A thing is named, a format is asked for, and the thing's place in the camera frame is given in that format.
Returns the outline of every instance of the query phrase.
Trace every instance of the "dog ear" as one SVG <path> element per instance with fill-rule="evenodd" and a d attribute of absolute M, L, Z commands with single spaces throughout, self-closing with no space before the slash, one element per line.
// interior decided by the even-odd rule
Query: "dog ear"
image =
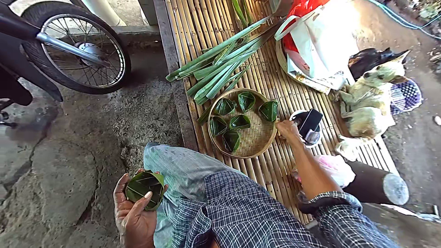
<path fill-rule="evenodd" d="M 396 83 L 404 83 L 407 81 L 409 81 L 408 78 L 400 76 L 400 75 L 396 75 L 391 81 L 389 81 L 389 83 L 396 84 Z"/>
<path fill-rule="evenodd" d="M 410 50 L 407 50 L 405 53 L 403 53 L 400 57 L 392 60 L 392 61 L 396 61 L 396 62 L 400 62 L 403 63 L 404 59 L 406 58 L 406 56 L 410 53 Z"/>

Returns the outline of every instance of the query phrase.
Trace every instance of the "cracked concrete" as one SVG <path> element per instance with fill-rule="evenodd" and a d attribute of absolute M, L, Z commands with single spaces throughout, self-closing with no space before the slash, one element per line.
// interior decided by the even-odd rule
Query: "cracked concrete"
<path fill-rule="evenodd" d="M 57 103 L 24 83 L 30 106 L 6 109 L 0 127 L 0 243 L 6 247 L 116 247 L 112 191 L 142 167 L 149 141 L 181 146 L 179 120 L 161 47 L 131 50 L 132 79 L 108 95 L 59 86 Z"/>

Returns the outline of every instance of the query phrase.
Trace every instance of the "white pole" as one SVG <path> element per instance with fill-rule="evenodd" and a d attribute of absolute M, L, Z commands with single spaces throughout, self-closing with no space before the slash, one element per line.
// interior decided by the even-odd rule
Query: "white pole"
<path fill-rule="evenodd" d="M 84 5 L 96 16 L 103 19 L 110 26 L 127 26 L 115 13 L 107 0 L 81 0 Z"/>

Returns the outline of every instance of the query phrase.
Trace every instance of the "fingernail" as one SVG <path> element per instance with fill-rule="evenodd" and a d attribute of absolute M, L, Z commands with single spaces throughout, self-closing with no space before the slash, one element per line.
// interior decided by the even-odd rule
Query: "fingernail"
<path fill-rule="evenodd" d="M 149 191 L 149 192 L 144 196 L 144 198 L 149 198 L 149 197 L 151 197 L 152 195 L 153 195 L 153 192 Z"/>

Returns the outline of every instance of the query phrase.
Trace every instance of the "blue hose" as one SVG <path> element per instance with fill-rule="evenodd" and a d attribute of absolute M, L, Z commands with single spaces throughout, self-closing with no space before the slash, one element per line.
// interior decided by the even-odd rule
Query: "blue hose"
<path fill-rule="evenodd" d="M 381 4 L 375 0 L 368 0 L 369 2 L 377 5 L 380 9 L 382 9 L 390 18 L 392 18 L 394 21 L 396 21 L 397 23 L 399 23 L 400 25 L 406 27 L 406 28 L 410 28 L 410 29 L 419 29 L 421 30 L 423 33 L 429 35 L 430 37 L 433 37 L 435 39 L 439 39 L 441 40 L 441 37 L 430 34 L 428 32 L 426 32 L 423 28 L 428 26 L 429 24 L 431 24 L 432 22 L 434 22 L 435 20 L 437 20 L 438 18 L 441 17 L 441 14 L 438 15 L 437 17 L 433 18 L 430 22 L 426 23 L 424 26 L 417 26 L 413 23 L 410 23 L 408 21 L 406 21 L 403 17 L 399 16 L 397 13 L 393 12 L 390 8 L 388 8 L 387 6 L 385 6 L 384 4 Z"/>

